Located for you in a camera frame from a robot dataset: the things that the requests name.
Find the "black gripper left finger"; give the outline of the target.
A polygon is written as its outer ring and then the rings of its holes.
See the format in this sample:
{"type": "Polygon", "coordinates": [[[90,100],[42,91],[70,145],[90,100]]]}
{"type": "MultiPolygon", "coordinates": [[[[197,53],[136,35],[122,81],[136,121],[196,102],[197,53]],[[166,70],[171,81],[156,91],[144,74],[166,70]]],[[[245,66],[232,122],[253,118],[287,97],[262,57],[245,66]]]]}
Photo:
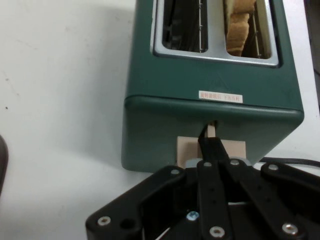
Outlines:
{"type": "Polygon", "coordinates": [[[198,137],[196,167],[166,166],[88,217],[89,240],[231,240],[233,228],[212,126],[198,137]]]}

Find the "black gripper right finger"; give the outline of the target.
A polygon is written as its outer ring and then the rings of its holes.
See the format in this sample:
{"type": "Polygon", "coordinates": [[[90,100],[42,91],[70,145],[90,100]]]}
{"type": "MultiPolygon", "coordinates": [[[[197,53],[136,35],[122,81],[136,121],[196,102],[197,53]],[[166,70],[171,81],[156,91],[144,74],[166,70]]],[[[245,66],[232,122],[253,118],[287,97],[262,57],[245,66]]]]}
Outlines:
{"type": "Polygon", "coordinates": [[[232,199],[244,198],[255,215],[253,227],[270,240],[320,238],[320,178],[269,160],[260,170],[229,158],[221,140],[213,138],[214,159],[231,184],[232,199]]]}

